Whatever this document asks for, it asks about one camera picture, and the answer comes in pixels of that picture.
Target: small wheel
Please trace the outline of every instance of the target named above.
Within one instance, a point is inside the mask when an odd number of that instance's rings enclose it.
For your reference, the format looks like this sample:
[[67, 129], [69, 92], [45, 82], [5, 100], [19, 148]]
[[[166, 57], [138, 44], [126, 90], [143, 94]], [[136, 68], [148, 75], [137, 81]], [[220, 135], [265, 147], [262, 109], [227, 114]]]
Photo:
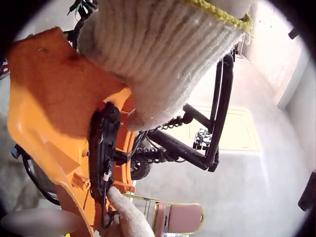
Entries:
[[135, 163], [131, 162], [131, 178], [132, 180], [140, 180], [145, 178], [151, 169], [151, 165], [147, 162]]

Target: orange plastic housing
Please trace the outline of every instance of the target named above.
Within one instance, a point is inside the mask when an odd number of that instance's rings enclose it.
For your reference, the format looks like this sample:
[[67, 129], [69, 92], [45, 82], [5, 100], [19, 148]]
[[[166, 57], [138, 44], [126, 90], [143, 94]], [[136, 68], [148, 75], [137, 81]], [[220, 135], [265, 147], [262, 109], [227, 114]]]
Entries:
[[[72, 237], [93, 236], [101, 207], [90, 194], [88, 135], [92, 114], [111, 101], [121, 111], [127, 86], [78, 54], [59, 28], [14, 43], [8, 54], [11, 89], [8, 129], [55, 184], [61, 208], [76, 213], [86, 226]], [[131, 150], [134, 134], [121, 111], [117, 149]], [[134, 192], [130, 163], [115, 166], [114, 186]]]

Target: concrete floor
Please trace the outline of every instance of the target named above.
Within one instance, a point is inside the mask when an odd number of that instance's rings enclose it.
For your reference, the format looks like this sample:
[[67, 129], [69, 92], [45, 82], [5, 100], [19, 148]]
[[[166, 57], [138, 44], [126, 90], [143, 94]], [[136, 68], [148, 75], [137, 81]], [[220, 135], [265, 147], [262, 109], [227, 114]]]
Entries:
[[[191, 101], [211, 102], [205, 85], [213, 84], [213, 72], [202, 79]], [[14, 143], [6, 130], [8, 96], [5, 78], [0, 81], [0, 195], [8, 210], [48, 207], [9, 152]], [[236, 62], [230, 104], [251, 111], [261, 153], [221, 151], [215, 173], [187, 162], [154, 164], [147, 178], [137, 182], [136, 194], [200, 203], [205, 221], [195, 236], [290, 236], [304, 217], [297, 201], [309, 177], [295, 132], [286, 113], [274, 105], [273, 90], [251, 64]]]

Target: work glove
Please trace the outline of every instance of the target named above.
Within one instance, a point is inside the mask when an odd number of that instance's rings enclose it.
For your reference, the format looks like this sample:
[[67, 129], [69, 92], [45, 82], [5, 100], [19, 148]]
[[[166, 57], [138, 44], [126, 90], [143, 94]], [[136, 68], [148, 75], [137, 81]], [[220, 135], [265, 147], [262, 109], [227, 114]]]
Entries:
[[135, 110], [128, 128], [152, 129], [171, 119], [209, 68], [250, 34], [249, 4], [99, 0], [80, 31], [78, 50], [131, 88]]
[[101, 237], [155, 237], [144, 214], [115, 187], [107, 193], [110, 204], [118, 211], [108, 229], [98, 229]]

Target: chair seat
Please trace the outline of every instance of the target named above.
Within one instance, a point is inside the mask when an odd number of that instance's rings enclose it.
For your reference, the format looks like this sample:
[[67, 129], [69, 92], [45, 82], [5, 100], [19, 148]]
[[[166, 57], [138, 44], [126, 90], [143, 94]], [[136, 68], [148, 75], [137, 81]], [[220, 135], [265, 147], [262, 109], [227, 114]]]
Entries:
[[169, 233], [193, 233], [201, 225], [202, 208], [198, 204], [172, 205], [169, 213]]

